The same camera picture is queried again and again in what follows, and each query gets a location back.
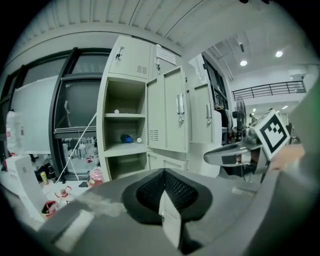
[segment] railing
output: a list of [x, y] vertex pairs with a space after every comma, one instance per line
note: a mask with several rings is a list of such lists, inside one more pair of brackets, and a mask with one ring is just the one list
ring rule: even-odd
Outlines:
[[239, 97], [243, 99], [257, 98], [262, 96], [272, 96], [279, 94], [298, 94], [305, 93], [306, 88], [303, 81], [277, 82], [258, 85], [232, 92], [236, 101]]

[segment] locker shelf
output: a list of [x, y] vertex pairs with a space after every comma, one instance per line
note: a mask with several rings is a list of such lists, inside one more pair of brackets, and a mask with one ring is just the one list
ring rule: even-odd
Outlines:
[[148, 171], [146, 153], [108, 157], [107, 163], [112, 180]]
[[136, 121], [140, 118], [146, 118], [145, 114], [115, 114], [115, 113], [105, 113], [104, 117], [107, 118], [110, 122], [112, 121]]
[[147, 151], [148, 149], [143, 143], [113, 143], [108, 146], [106, 151], [104, 151], [104, 156], [116, 157], [144, 153]]
[[[145, 118], [107, 117], [104, 118], [104, 150], [106, 157], [146, 152]], [[122, 143], [121, 135], [137, 135], [142, 143]]]
[[105, 113], [144, 114], [145, 83], [109, 80], [106, 89]]

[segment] whiteboard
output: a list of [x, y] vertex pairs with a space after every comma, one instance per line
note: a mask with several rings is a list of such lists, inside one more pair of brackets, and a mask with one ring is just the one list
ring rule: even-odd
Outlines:
[[50, 154], [49, 111], [57, 79], [41, 79], [14, 92], [12, 108], [22, 116], [25, 154]]

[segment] locker door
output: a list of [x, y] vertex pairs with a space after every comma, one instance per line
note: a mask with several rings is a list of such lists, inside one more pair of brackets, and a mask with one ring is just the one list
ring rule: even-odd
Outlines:
[[188, 110], [182, 67], [146, 83], [148, 147], [188, 152]]
[[207, 83], [190, 88], [192, 142], [213, 143], [213, 100]]
[[187, 163], [185, 161], [176, 160], [153, 152], [147, 152], [147, 158], [149, 170], [159, 168], [172, 168], [182, 171], [187, 170]]
[[123, 37], [115, 52], [109, 73], [149, 79], [150, 48], [151, 44], [148, 42]]

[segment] ceiling light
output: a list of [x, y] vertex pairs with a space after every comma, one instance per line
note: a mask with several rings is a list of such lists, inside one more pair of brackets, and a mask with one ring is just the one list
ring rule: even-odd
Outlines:
[[281, 50], [278, 50], [278, 51], [276, 52], [275, 56], [276, 56], [277, 58], [279, 58], [279, 57], [282, 56], [282, 54], [284, 54], [284, 53], [283, 53]]
[[248, 64], [248, 62], [246, 61], [246, 60], [242, 60], [241, 62], [240, 62], [240, 65], [241, 66], [245, 66], [245, 65], [247, 65]]

